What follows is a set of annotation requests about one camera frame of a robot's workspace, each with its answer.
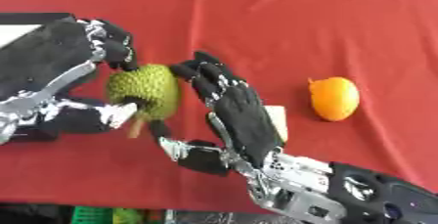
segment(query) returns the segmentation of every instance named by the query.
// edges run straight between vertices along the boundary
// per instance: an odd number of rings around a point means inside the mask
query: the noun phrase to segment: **robotic hand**
[[[153,122],[156,140],[180,165],[219,175],[235,170],[246,178],[255,203],[303,224],[438,223],[438,198],[420,187],[348,164],[285,154],[257,93],[217,59],[197,52],[171,69],[211,109],[207,122],[224,142],[219,148],[172,140],[162,122]]]
[[[0,28],[0,144],[108,131],[137,110],[135,103],[112,106],[68,94],[100,62],[137,68],[132,36],[123,29],[64,13],[0,14]]]

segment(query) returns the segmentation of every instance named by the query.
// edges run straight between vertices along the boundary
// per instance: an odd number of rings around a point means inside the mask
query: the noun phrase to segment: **orange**
[[[350,116],[359,106],[359,90],[342,77],[312,81],[309,79],[312,107],[322,118],[339,121]]]

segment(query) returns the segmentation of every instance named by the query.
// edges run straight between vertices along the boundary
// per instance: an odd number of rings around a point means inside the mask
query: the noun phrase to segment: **green object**
[[[146,65],[133,71],[117,72],[107,82],[107,97],[117,104],[126,98],[145,102],[136,114],[130,137],[140,134],[144,122],[166,119],[175,113],[180,102],[178,80],[168,66]]]
[[[132,208],[115,208],[113,224],[140,224],[143,222],[143,215]]]
[[[112,224],[112,208],[77,206],[71,224]]]

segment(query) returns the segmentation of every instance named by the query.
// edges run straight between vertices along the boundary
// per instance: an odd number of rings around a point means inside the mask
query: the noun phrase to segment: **spiky fruit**
[[[146,65],[134,71],[117,72],[109,77],[107,97],[116,104],[127,97],[145,105],[136,114],[130,137],[136,138],[145,121],[166,119],[176,112],[180,101],[178,81],[169,67]]]

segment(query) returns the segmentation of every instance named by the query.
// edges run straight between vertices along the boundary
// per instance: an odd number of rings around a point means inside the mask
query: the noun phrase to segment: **red tablecloth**
[[[438,190],[438,0],[0,0],[0,10],[105,18],[135,35],[142,63],[171,64],[204,49],[287,108],[287,152],[350,162]],[[78,91],[103,97],[110,70]],[[307,79],[354,80],[362,104],[319,120]],[[175,137],[215,139],[185,87]],[[0,201],[253,211],[238,175],[177,167],[145,133],[65,135],[0,147]]]

